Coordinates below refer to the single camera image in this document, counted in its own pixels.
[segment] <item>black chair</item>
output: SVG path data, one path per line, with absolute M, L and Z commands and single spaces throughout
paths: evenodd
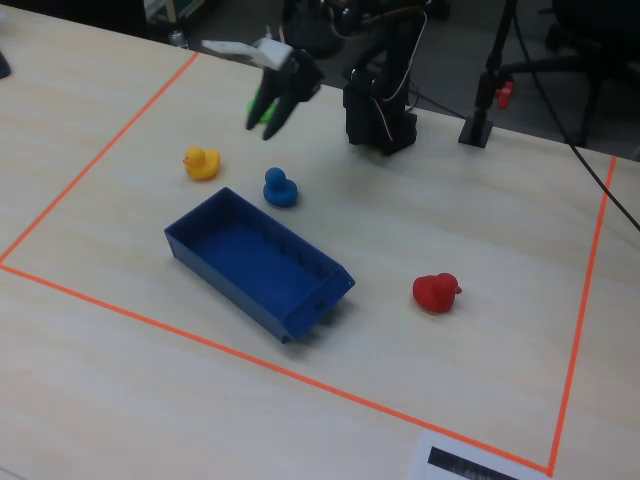
M 608 78 L 640 92 L 640 72 L 629 63 L 640 59 L 640 0 L 553 0 L 557 18 L 546 37 L 552 51 L 567 45 L 577 54 L 535 60 L 531 65 L 503 65 L 497 72 L 504 82 L 514 73 L 582 72 L 589 78 L 589 96 L 575 140 L 586 146 L 602 84 Z

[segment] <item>blue tray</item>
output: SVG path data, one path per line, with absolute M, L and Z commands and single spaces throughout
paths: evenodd
M 165 235 L 174 257 L 282 343 L 311 330 L 355 284 L 337 262 L 226 187 Z

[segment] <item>chair leg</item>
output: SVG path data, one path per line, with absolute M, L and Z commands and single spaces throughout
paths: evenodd
M 582 116 L 582 122 L 580 123 L 580 131 L 578 132 L 575 142 L 578 147 L 587 146 L 587 139 L 589 137 L 589 133 L 591 133 L 591 127 L 593 126 L 593 120 L 595 119 L 603 83 L 603 75 L 599 73 L 589 75 L 589 96 L 587 98 L 587 105 L 584 109 L 584 115 Z
M 569 57 L 544 58 L 534 60 L 531 65 L 527 62 L 512 63 L 503 65 L 498 70 L 498 77 L 507 76 L 512 73 L 529 73 L 533 70 L 536 73 L 542 72 L 584 72 L 587 68 L 587 60 L 582 55 L 571 55 Z

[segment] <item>orange tape line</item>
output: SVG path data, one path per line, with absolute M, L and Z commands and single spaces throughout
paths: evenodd
M 99 307 L 105 308 L 107 310 L 111 310 L 112 312 L 118 313 L 120 315 L 124 315 L 124 316 L 132 318 L 134 320 L 138 320 L 139 322 L 146 323 L 147 325 L 151 325 L 153 327 L 160 328 L 162 330 L 165 330 L 167 332 L 173 333 L 175 335 L 179 335 L 181 337 L 188 338 L 189 340 L 193 340 L 194 342 L 201 343 L 202 345 L 206 345 L 208 347 L 215 348 L 216 350 L 219 350 L 221 352 L 227 353 L 229 355 L 233 355 L 234 357 L 241 358 L 243 360 L 247 360 L 248 362 L 254 363 L 256 365 L 259 365 L 261 367 L 267 368 L 269 370 L 272 370 L 274 372 L 280 373 L 282 375 L 286 375 L 287 377 L 290 377 L 290 378 L 293 378 L 293 379 L 298 380 L 300 382 L 306 383 L 307 385 L 311 385 L 312 387 L 319 388 L 320 390 L 324 390 L 325 392 L 329 392 L 329 393 L 332 393 L 332 394 L 337 395 L 339 397 L 345 398 L 347 400 L 351 400 L 352 402 L 359 403 L 360 405 L 364 405 L 365 407 L 371 408 L 373 410 L 377 410 L 378 412 L 385 413 L 387 415 L 391 415 L 392 417 L 399 418 L 400 420 L 404 420 L 405 422 L 409 422 L 409 423 L 412 423 L 414 425 L 418 425 L 419 427 L 423 427 L 423 428 L 427 428 L 429 430 L 433 430 L 434 432 L 441 433 L 442 435 L 446 435 L 448 437 L 454 438 L 454 439 L 459 440 L 461 442 L 464 442 L 464 443 L 467 443 L 467 444 L 472 445 L 474 447 L 477 447 L 477 448 L 480 448 L 482 450 L 485 450 L 485 451 L 487 451 L 489 453 L 493 453 L 494 455 L 499 455 L 499 456 L 501 456 L 503 458 L 506 458 L 507 460 L 511 460 L 513 462 L 519 463 L 521 465 L 524 465 L 526 467 L 532 468 L 532 469 L 537 470 L 539 472 L 547 473 L 547 467 L 543 467 L 542 465 L 538 465 L 537 463 L 534 463 L 534 462 L 532 462 L 530 460 L 527 460 L 525 458 L 519 457 L 519 456 L 514 455 L 512 453 L 509 453 L 509 452 L 505 452 L 504 450 L 500 450 L 499 448 L 493 447 L 491 445 L 487 445 L 486 443 L 479 442 L 478 440 L 474 440 L 472 438 L 465 437 L 464 435 L 461 435 L 459 433 L 453 432 L 451 430 L 447 430 L 446 428 L 439 427 L 437 425 L 433 425 L 431 423 L 425 422 L 425 421 L 420 420 L 420 419 L 418 419 L 416 417 L 412 417 L 410 415 L 407 415 L 405 413 L 399 412 L 399 411 L 394 410 L 392 408 L 385 407 L 385 406 L 380 405 L 380 404 L 375 403 L 375 402 L 371 402 L 371 401 L 369 401 L 369 400 L 367 400 L 365 398 L 359 397 L 357 395 L 353 395 L 352 393 L 349 393 L 349 392 L 345 392 L 344 390 L 340 390 L 339 388 L 335 388 L 335 387 L 332 387 L 332 386 L 327 385 L 325 383 L 318 382 L 317 380 L 314 380 L 314 379 L 312 379 L 310 377 L 306 377 L 306 376 L 301 375 L 299 373 L 296 373 L 296 372 L 293 372 L 293 371 L 288 370 L 286 368 L 280 367 L 280 366 L 278 366 L 278 365 L 276 365 L 274 363 L 267 362 L 267 361 L 262 360 L 260 358 L 254 357 L 253 355 L 249 355 L 248 353 L 241 352 L 239 350 L 236 350 L 235 348 L 231 348 L 231 347 L 228 347 L 226 345 L 222 345 L 220 343 L 214 342 L 212 340 L 209 340 L 207 338 L 201 337 L 201 336 L 196 335 L 194 333 L 187 332 L 185 330 L 182 330 L 180 328 L 168 325 L 166 323 L 158 322 L 157 320 L 153 320 L 153 319 L 151 319 L 149 317 L 145 317 L 145 316 L 140 315 L 138 313 L 134 313 L 134 312 L 131 312 L 129 310 L 125 310 L 124 308 L 117 307 L 115 305 L 111 305 L 109 303 L 103 302 L 102 300 L 98 300 L 96 298 L 90 297 L 90 296 L 85 295 L 83 293 L 76 292 L 75 290 L 72 290 L 70 288 L 63 287 L 62 285 L 58 285 L 56 283 L 50 282 L 49 280 L 45 280 L 43 278 L 36 277 L 35 275 L 31 275 L 29 273 L 23 272 L 21 270 L 17 270 L 17 269 L 12 268 L 12 267 L 8 267 L 6 265 L 0 265 L 0 270 L 4 270 L 6 272 L 12 273 L 12 274 L 17 275 L 19 277 L 26 278 L 28 280 L 37 282 L 37 283 L 39 283 L 41 285 L 45 285 L 45 286 L 47 286 L 49 288 L 53 288 L 54 290 L 57 290 L 59 292 L 66 293 L 66 294 L 71 295 L 73 297 L 79 298 L 80 300 L 84 300 L 85 302 L 92 303 L 94 305 L 97 305 Z
M 49 215 L 49 213 L 51 213 L 51 210 L 53 210 L 55 208 L 56 205 L 58 205 L 58 203 L 60 203 L 60 201 L 67 196 L 67 194 L 73 189 L 73 187 L 75 187 L 78 182 L 80 180 L 82 180 L 82 177 L 84 177 L 89 170 L 91 170 L 93 168 L 93 166 L 98 163 L 98 161 L 111 149 L 111 147 L 113 147 L 116 142 L 118 140 L 120 140 L 120 138 L 127 132 L 127 130 L 129 130 L 129 128 L 131 128 L 131 126 L 147 111 L 149 110 L 149 108 L 151 107 L 151 105 L 153 105 L 156 100 L 158 100 L 158 98 L 160 98 L 160 96 L 162 96 L 162 94 L 164 92 L 167 91 L 167 89 L 173 85 L 173 83 L 182 76 L 182 74 L 187 70 L 187 68 L 189 68 L 191 66 L 191 64 L 195 61 L 195 59 L 198 57 L 199 53 L 194 53 L 191 58 L 187 61 L 187 63 L 185 63 L 182 67 L 180 67 L 180 70 L 178 70 L 173 77 L 171 77 L 169 79 L 169 81 L 167 83 L 165 83 L 162 88 L 160 90 L 158 90 L 156 92 L 156 94 L 151 97 L 151 99 L 144 105 L 144 107 L 142 107 L 142 109 L 136 113 L 133 118 L 131 120 L 129 120 L 129 122 L 122 128 L 122 130 L 120 130 L 118 132 L 118 134 L 113 137 L 113 139 L 107 143 L 107 145 L 100 151 L 100 153 L 98 153 L 98 155 L 91 160 L 91 162 L 89 163 L 89 165 L 87 165 L 86 167 L 84 167 L 82 169 L 82 171 L 76 176 L 76 178 L 74 178 L 71 183 L 69 185 L 67 185 L 67 187 L 55 198 L 55 200 L 53 202 L 51 202 L 51 204 L 40 214 L 38 215 L 38 217 L 27 227 L 27 229 L 22 232 L 22 234 L 16 239 L 15 242 L 13 242 L 11 244 L 11 246 L 9 246 L 9 248 L 2 254 L 2 256 L 0 256 L 0 264 L 2 262 L 4 262 L 7 257 L 9 255 L 11 255 L 11 253 L 18 247 L 18 245 L 20 245 L 25 238 L 27 238 L 27 236 L 29 236 L 29 234 L 40 224 L 40 222 L 47 216 Z
M 616 169 L 617 160 L 617 157 L 611 157 L 611 162 L 609 163 L 609 173 L 607 174 L 607 181 L 605 182 L 607 188 L 611 188 L 611 182 L 613 181 L 613 172 Z M 589 254 L 589 263 L 587 264 L 587 274 L 584 279 L 584 286 L 582 287 L 582 298 L 580 300 L 580 310 L 578 312 L 578 321 L 576 323 L 576 333 L 573 337 L 573 346 L 571 347 L 571 357 L 569 359 L 569 367 L 567 369 L 567 378 L 564 382 L 564 391 L 562 392 L 562 402 L 560 403 L 558 422 L 556 423 L 556 430 L 553 435 L 553 444 L 551 445 L 551 454 L 549 456 L 549 468 L 547 472 L 547 475 L 549 477 L 553 477 L 553 473 L 556 468 L 556 460 L 558 459 L 558 450 L 560 449 L 562 430 L 564 428 L 564 421 L 567 415 L 567 407 L 569 406 L 569 397 L 571 395 L 573 375 L 575 373 L 578 351 L 580 349 L 580 339 L 582 338 L 582 327 L 584 325 L 584 317 L 587 314 L 589 292 L 591 291 L 591 281 L 593 279 L 593 269 L 596 264 L 596 255 L 598 253 L 600 234 L 602 232 L 602 224 L 604 222 L 604 215 L 607 210 L 608 199 L 609 197 L 607 197 L 607 194 L 603 193 L 602 200 L 600 201 L 600 211 L 598 212 L 596 229 L 593 232 L 593 242 L 591 244 L 591 253 Z

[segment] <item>wire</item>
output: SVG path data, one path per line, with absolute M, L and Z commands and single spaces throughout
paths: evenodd
M 415 92 L 412 92 L 411 90 L 409 90 L 409 93 L 413 93 L 416 96 L 416 99 L 414 100 L 413 104 L 407 110 L 405 110 L 405 113 L 409 113 L 414 108 L 416 108 L 418 106 L 418 102 L 420 101 L 420 87 L 418 87 L 418 84 L 416 82 L 414 82 L 411 79 L 411 77 L 409 77 L 409 83 L 412 83 L 413 86 L 416 87 L 416 91 Z
M 425 102 L 428 102 L 428 103 L 430 103 L 432 105 L 435 105 L 440 110 L 445 111 L 448 114 L 453 115 L 454 117 L 462 118 L 463 120 L 465 120 L 467 118 L 464 115 L 462 115 L 461 113 L 458 113 L 458 112 L 456 112 L 455 110 L 453 110 L 453 109 L 451 109 L 449 107 L 445 107 L 441 103 L 436 102 L 434 99 L 429 98 L 426 95 L 423 95 L 422 93 L 420 93 L 420 89 L 418 88 L 418 84 L 416 84 L 416 82 L 414 82 L 411 78 L 409 79 L 409 82 L 411 82 L 413 84 L 413 86 L 416 87 L 416 91 L 415 92 L 411 92 L 411 93 L 415 93 L 416 96 L 419 99 L 424 100 Z
M 395 93 L 391 95 L 389 98 L 383 98 L 382 99 L 383 102 L 390 102 L 391 100 L 396 98 L 398 93 L 400 93 L 400 90 L 402 90 L 402 86 L 407 81 L 407 77 L 409 77 L 409 73 L 411 73 L 411 65 L 413 64 L 413 58 L 416 56 L 416 52 L 418 51 L 418 45 L 420 45 L 420 40 L 422 39 L 422 34 L 424 33 L 424 29 L 427 26 L 427 20 L 428 20 L 427 14 L 424 11 L 422 12 L 422 14 L 424 15 L 424 23 L 422 24 L 420 35 L 418 35 L 418 39 L 416 40 L 416 46 L 413 48 L 413 52 L 411 53 L 411 58 L 409 59 L 409 65 L 407 66 L 407 71 L 404 72 L 404 77 L 402 77 L 402 81 L 398 85 L 398 89 L 395 91 Z
M 384 124 L 384 129 L 387 131 L 387 136 L 389 137 L 389 140 L 391 141 L 391 143 L 393 143 L 393 136 L 391 135 L 391 131 L 389 130 L 389 125 L 387 125 L 387 119 L 385 118 L 384 113 L 382 112 L 382 109 L 380 108 L 380 104 L 378 103 L 378 101 L 375 98 L 372 98 L 371 101 L 378 108 L 378 113 L 380 113 L 380 118 L 382 119 L 382 123 Z
M 549 109 L 549 112 L 551 113 L 553 120 L 558 126 L 558 130 L 560 130 L 560 133 L 564 137 L 565 143 L 569 144 L 569 147 L 571 147 L 571 150 L 573 150 L 573 153 L 575 153 L 576 157 L 578 157 L 578 160 L 580 160 L 580 163 L 582 163 L 584 168 L 587 169 L 589 174 L 593 177 L 593 179 L 600 186 L 600 188 L 602 188 L 604 193 L 607 194 L 607 196 L 611 199 L 611 201 L 615 204 L 615 206 L 618 207 L 620 211 L 624 214 L 624 216 L 627 217 L 627 219 L 633 224 L 633 226 L 636 227 L 638 231 L 640 231 L 640 224 L 636 221 L 635 218 L 631 216 L 631 214 L 627 211 L 627 209 L 624 208 L 624 206 L 622 206 L 622 204 L 618 201 L 618 199 L 613 196 L 613 194 L 609 191 L 607 186 L 604 183 L 602 183 L 602 180 L 600 180 L 600 177 L 598 177 L 598 175 L 593 171 L 591 166 L 587 163 L 587 161 L 580 154 L 580 152 L 578 151 L 574 143 L 569 138 L 569 135 L 567 134 L 567 131 L 564 129 L 564 126 L 562 125 L 562 122 L 560 121 L 558 114 L 553 108 L 553 105 L 551 105 L 551 101 L 549 100 L 549 97 L 547 97 L 547 93 L 544 91 L 544 88 L 542 88 L 542 84 L 538 79 L 538 75 L 533 69 L 533 65 L 531 63 L 531 57 L 529 56 L 529 51 L 527 50 L 527 46 L 524 43 L 524 37 L 522 36 L 522 31 L 520 30 L 520 22 L 518 22 L 518 15 L 515 11 L 513 12 L 513 26 L 515 27 L 516 35 L 518 36 L 518 42 L 520 43 L 520 48 L 522 48 L 522 53 L 524 54 L 524 58 L 527 62 L 527 65 L 531 69 L 531 75 L 533 76 L 533 81 L 535 82 L 536 87 L 540 92 L 540 96 L 542 97 L 542 100 L 544 100 L 544 103 L 547 104 L 547 108 Z

